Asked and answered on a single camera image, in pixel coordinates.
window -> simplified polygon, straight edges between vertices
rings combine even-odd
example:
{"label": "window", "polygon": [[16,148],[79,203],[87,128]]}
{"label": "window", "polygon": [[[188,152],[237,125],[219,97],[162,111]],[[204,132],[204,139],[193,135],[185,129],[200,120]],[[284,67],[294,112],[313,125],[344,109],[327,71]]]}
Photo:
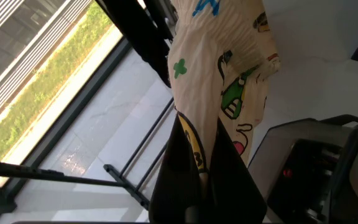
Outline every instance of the window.
{"label": "window", "polygon": [[121,37],[94,1],[19,6],[0,28],[0,161],[26,158]]}

green cross-shaped print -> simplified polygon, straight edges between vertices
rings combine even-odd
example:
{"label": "green cross-shaped print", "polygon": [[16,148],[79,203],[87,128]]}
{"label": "green cross-shaped print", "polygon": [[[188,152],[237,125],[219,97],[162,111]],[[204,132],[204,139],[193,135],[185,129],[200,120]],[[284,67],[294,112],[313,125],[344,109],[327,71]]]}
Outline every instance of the green cross-shaped print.
{"label": "green cross-shaped print", "polygon": [[173,69],[175,71],[175,79],[178,78],[179,74],[184,75],[187,72],[187,68],[185,67],[185,59],[181,58],[178,63],[173,65]]}

floor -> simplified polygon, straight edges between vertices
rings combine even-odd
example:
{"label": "floor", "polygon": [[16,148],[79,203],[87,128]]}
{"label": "floor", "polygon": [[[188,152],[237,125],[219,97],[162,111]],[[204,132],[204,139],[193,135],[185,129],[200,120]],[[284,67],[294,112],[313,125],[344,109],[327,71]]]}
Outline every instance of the floor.
{"label": "floor", "polygon": [[[254,129],[251,154],[272,126],[301,118],[358,116],[358,62],[349,59],[358,46],[358,11],[349,10],[358,8],[358,1],[265,0],[264,4],[282,68],[269,78],[264,118]],[[132,51],[42,168],[113,180],[103,164],[121,169],[171,97],[157,74]],[[165,143],[174,115],[170,110],[127,174],[132,183],[140,180]],[[143,189],[146,197],[152,194],[155,173]],[[30,181],[16,202],[17,210],[3,215],[0,223],[147,221],[147,211],[124,190],[114,187]]]}

fabric with cartoon print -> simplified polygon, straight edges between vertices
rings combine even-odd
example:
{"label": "fabric with cartoon print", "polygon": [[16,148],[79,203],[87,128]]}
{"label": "fabric with cartoon print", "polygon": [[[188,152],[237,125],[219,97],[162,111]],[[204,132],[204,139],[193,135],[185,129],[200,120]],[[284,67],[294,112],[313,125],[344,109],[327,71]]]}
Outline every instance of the fabric with cartoon print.
{"label": "fabric with cartoon print", "polygon": [[280,66],[262,1],[172,4],[179,20],[168,70],[200,177],[208,176],[218,118],[247,164],[253,129],[264,112],[266,80]]}

red light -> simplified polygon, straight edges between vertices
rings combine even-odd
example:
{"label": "red light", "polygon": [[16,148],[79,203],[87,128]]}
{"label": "red light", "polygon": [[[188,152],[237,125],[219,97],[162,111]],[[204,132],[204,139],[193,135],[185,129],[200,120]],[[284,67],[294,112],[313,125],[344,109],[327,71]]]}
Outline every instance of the red light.
{"label": "red light", "polygon": [[285,169],[283,174],[284,174],[284,177],[291,178],[292,177],[292,170],[291,169]]}

